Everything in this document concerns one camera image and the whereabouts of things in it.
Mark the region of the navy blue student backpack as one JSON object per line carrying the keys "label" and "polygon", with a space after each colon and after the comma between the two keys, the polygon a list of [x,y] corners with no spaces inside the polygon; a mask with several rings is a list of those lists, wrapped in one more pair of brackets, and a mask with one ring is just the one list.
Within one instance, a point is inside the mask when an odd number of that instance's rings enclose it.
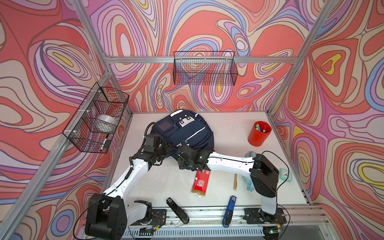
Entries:
{"label": "navy blue student backpack", "polygon": [[213,151],[214,132],[205,119],[190,110],[177,110],[157,121],[151,130],[152,134],[160,135],[164,142],[175,148],[182,144],[193,150]]}

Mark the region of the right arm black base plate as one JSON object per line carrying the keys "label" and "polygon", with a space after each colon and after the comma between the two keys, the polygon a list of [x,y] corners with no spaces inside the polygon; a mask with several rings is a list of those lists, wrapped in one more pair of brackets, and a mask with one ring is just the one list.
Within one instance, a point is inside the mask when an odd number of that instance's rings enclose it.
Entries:
{"label": "right arm black base plate", "polygon": [[283,225],[287,223],[286,215],[282,208],[277,208],[274,215],[264,213],[261,208],[245,208],[244,212],[243,219],[247,224]]}

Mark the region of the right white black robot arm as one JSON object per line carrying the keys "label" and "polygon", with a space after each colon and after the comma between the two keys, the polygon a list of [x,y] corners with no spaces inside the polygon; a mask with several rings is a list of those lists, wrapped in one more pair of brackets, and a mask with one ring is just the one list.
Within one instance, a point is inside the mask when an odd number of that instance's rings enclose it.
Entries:
{"label": "right white black robot arm", "polygon": [[273,216],[277,212],[279,170],[264,156],[238,158],[212,151],[196,151],[188,145],[177,146],[179,168],[191,171],[221,171],[250,179],[261,196],[261,213]]}

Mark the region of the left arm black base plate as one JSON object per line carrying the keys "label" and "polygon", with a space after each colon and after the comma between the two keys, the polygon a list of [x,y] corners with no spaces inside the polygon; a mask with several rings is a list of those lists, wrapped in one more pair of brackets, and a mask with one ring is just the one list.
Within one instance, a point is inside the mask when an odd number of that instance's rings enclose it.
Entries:
{"label": "left arm black base plate", "polygon": [[131,226],[163,226],[166,224],[166,217],[166,209],[154,209],[152,210],[152,218],[150,220],[139,220],[131,224]]}

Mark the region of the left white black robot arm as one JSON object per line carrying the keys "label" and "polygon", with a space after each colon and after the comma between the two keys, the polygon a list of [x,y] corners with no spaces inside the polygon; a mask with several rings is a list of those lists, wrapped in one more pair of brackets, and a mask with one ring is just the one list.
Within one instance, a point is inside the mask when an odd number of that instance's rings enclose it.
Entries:
{"label": "left white black robot arm", "polygon": [[129,158],[130,166],[108,189],[89,200],[85,234],[96,239],[119,240],[131,224],[152,224],[152,204],[144,200],[129,201],[129,194],[140,179],[158,166],[174,150],[159,135],[147,135],[139,150]]}

